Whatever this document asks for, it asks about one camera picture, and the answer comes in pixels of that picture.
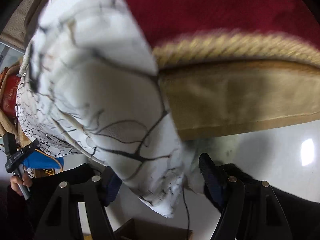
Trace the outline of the person's left hand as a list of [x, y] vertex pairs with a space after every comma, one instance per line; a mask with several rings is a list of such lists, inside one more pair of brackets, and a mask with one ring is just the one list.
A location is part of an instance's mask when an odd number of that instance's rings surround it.
[[16, 175], [13, 175], [10, 178], [10, 185], [11, 188], [20, 196], [23, 196], [23, 192], [21, 191], [21, 186], [31, 187], [32, 186], [32, 180], [29, 177], [29, 174], [27, 171], [25, 171], [22, 175], [22, 178], [19, 178]]

